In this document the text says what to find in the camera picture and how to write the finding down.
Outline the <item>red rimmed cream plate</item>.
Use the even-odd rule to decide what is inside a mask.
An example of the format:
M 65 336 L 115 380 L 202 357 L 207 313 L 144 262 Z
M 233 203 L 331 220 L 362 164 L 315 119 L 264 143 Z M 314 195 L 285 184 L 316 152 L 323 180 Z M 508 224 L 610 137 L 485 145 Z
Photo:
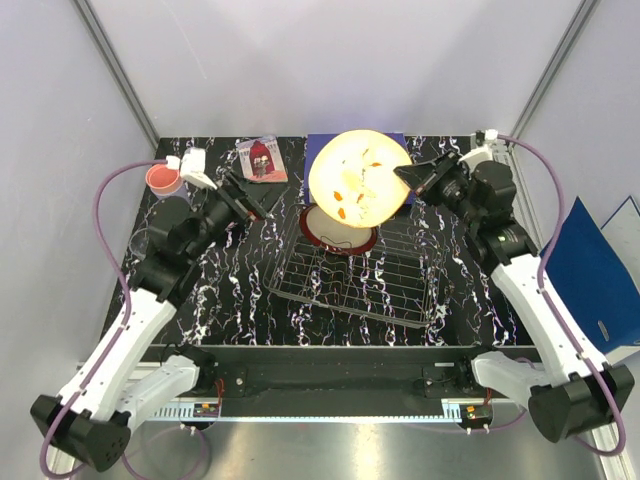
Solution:
M 299 227 L 313 245 L 337 255 L 360 255 L 370 251 L 378 240 L 378 230 L 355 228 L 340 223 L 313 204 L 299 216 Z

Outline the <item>cream floral plate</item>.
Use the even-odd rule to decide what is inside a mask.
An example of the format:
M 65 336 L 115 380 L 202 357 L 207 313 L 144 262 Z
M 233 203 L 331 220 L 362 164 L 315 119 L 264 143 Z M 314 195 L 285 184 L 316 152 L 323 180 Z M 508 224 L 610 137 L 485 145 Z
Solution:
M 394 173 L 411 165 L 400 143 L 374 130 L 351 130 L 330 140 L 308 175 L 313 202 L 334 220 L 355 228 L 377 227 L 405 204 L 410 188 Z

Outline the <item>lavender plastic cup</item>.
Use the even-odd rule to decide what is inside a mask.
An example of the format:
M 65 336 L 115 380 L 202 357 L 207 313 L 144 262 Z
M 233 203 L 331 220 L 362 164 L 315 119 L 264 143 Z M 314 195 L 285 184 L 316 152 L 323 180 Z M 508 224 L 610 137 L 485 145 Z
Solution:
M 180 198 L 186 202 L 188 206 L 192 205 L 188 189 L 185 184 L 182 184 L 177 190 L 173 192 L 169 192 L 166 194 L 158 194 L 157 198 L 159 201 L 164 201 L 166 199 L 177 199 Z

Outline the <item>clear glass tumbler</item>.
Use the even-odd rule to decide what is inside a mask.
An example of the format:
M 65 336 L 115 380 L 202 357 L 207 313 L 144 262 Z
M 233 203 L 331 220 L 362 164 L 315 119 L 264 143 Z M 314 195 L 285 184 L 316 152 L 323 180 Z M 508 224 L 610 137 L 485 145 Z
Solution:
M 148 244 L 148 229 L 140 228 L 131 235 L 128 243 L 128 250 L 136 259 L 143 260 L 146 256 Z

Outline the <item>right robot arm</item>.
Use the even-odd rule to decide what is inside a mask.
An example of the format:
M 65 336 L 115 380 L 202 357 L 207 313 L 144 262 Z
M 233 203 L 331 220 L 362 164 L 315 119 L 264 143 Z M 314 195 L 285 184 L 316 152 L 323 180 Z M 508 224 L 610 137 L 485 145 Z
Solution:
M 471 256 L 514 308 L 541 360 L 531 367 L 478 347 L 454 371 L 457 390 L 470 397 L 484 389 L 504 395 L 553 443 L 618 422 L 634 377 L 586 338 L 548 279 L 513 214 L 517 188 L 510 167 L 492 159 L 470 167 L 449 151 L 394 172 L 426 204 L 446 207 L 465 225 Z

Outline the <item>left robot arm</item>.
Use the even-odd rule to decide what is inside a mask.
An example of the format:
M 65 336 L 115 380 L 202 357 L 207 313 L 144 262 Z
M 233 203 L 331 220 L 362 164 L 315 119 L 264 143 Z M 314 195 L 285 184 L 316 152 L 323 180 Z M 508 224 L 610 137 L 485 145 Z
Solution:
M 155 205 L 147 227 L 145 256 L 129 279 L 119 280 L 121 311 L 88 360 L 54 396 L 39 395 L 30 415 L 44 436 L 43 474 L 49 447 L 98 472 L 123 456 L 132 434 L 173 398 L 208 394 L 216 383 L 216 360 L 182 346 L 155 371 L 127 381 L 159 331 L 186 302 L 201 276 L 200 257 L 234 225 L 268 218 L 285 192 L 283 184 L 248 181 L 235 172 L 200 181 L 206 197 L 198 207 L 168 196 Z

